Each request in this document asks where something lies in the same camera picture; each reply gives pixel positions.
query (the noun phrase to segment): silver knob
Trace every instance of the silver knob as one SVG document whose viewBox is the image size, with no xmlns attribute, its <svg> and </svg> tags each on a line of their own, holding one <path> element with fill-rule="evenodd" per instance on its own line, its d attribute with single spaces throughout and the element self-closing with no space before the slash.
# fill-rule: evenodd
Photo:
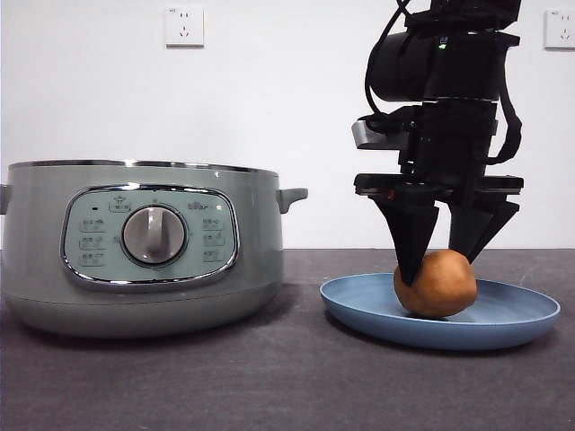
<svg viewBox="0 0 575 431">
<path fill-rule="evenodd" d="M 173 211 L 164 207 L 145 207 L 128 219 L 122 239 L 134 259 L 159 265 L 180 252 L 186 233 L 183 222 Z"/>
</svg>

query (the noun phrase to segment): metal band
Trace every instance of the metal band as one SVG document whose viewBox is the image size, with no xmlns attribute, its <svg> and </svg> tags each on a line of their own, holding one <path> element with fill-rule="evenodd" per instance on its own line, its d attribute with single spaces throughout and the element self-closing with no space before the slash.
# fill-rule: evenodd
<svg viewBox="0 0 575 431">
<path fill-rule="evenodd" d="M 45 167 L 45 166 L 123 166 L 123 167 L 155 167 L 155 168 L 190 168 L 210 169 L 232 172 L 265 173 L 278 177 L 273 171 L 263 169 L 244 168 L 241 166 L 227 166 L 224 164 L 208 163 L 184 163 L 184 162 L 159 162 L 140 160 L 45 160 L 35 162 L 13 163 L 8 166 L 9 170 L 16 168 Z"/>
</svg>

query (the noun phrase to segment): dark table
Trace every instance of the dark table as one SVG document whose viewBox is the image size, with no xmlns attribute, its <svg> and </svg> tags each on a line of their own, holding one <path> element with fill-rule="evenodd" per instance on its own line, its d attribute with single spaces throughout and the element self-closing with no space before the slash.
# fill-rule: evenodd
<svg viewBox="0 0 575 431">
<path fill-rule="evenodd" d="M 453 353 L 364 337 L 319 285 L 392 251 L 287 251 L 285 285 L 240 323 L 148 340 L 65 339 L 2 319 L 2 429 L 575 430 L 575 251 L 486 251 L 478 277 L 562 305 L 524 345 Z"/>
</svg>

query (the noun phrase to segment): wall outlet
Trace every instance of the wall outlet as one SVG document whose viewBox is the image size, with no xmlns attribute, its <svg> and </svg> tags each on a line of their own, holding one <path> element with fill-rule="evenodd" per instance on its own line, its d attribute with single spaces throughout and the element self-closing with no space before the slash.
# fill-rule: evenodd
<svg viewBox="0 0 575 431">
<path fill-rule="evenodd" d="M 164 17 L 166 47 L 204 46 L 204 9 L 201 7 L 171 7 Z"/>
<path fill-rule="evenodd" d="M 545 47 L 575 49 L 575 9 L 545 12 Z"/>
</svg>

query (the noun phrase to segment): plate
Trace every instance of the plate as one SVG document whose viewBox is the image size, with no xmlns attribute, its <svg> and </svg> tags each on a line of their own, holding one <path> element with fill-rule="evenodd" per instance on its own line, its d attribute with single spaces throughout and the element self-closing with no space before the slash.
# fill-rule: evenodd
<svg viewBox="0 0 575 431">
<path fill-rule="evenodd" d="M 548 331 L 561 306 L 524 287 L 477 280 L 475 303 L 459 314 L 431 320 L 401 306 L 393 274 L 338 278 L 320 292 L 329 312 L 350 328 L 378 339 L 444 350 L 493 350 L 519 346 Z"/>
</svg>

